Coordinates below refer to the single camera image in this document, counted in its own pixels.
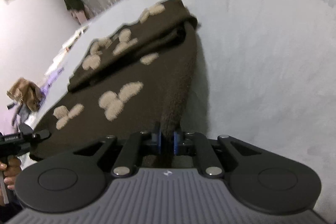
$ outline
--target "white bed sheet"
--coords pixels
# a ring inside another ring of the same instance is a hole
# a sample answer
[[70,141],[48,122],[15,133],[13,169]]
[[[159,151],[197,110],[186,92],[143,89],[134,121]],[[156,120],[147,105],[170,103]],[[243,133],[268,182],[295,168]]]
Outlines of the white bed sheet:
[[[37,121],[66,93],[91,40],[157,1],[122,0],[96,18],[66,57]],[[336,0],[182,1],[199,20],[183,129],[228,134],[312,167],[323,187],[315,209],[336,221]]]

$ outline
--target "knit fabric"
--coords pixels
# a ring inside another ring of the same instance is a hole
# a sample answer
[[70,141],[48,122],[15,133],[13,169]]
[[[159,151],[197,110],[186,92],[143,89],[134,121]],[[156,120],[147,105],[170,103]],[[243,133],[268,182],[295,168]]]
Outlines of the knit fabric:
[[[194,71],[196,25],[181,0],[166,0],[121,26],[108,43],[93,41],[68,93],[36,126],[52,135],[32,148],[31,157],[44,159],[106,135],[127,139],[155,122],[172,134]],[[80,111],[71,115],[74,109]]]

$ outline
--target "round black pad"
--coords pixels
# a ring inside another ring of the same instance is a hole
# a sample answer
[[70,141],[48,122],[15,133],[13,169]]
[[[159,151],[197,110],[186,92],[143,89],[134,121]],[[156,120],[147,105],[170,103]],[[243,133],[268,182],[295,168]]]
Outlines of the round black pad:
[[26,168],[16,179],[16,195],[24,206],[44,213],[65,213],[95,201],[105,177],[90,158],[61,154]]
[[261,171],[258,180],[261,185],[271,190],[288,190],[297,183],[297,177],[294,173],[281,168]]
[[61,191],[72,187],[77,180],[78,176],[74,171],[56,168],[42,173],[39,177],[39,184],[47,190]]
[[312,169],[272,153],[242,156],[229,185],[241,203],[274,215],[313,208],[321,192]]

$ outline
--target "gray platform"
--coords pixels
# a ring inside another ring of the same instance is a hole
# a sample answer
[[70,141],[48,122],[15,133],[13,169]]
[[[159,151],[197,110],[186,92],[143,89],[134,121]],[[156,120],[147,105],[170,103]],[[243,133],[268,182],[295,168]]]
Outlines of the gray platform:
[[146,169],[116,179],[102,197],[76,212],[25,209],[8,224],[323,224],[313,211],[291,216],[255,212],[236,201],[222,180],[196,169]]

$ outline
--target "brown cloth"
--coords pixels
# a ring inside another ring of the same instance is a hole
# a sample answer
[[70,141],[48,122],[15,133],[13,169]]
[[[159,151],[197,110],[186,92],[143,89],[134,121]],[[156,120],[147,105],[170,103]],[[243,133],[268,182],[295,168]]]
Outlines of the brown cloth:
[[36,126],[52,136],[33,147],[31,157],[44,159],[106,135],[127,139],[155,122],[172,134],[194,72],[196,25],[181,0],[166,0],[93,41],[68,93]]
[[40,108],[42,99],[40,88],[35,83],[22,77],[7,91],[7,95],[21,105],[26,104],[31,111],[38,111]]

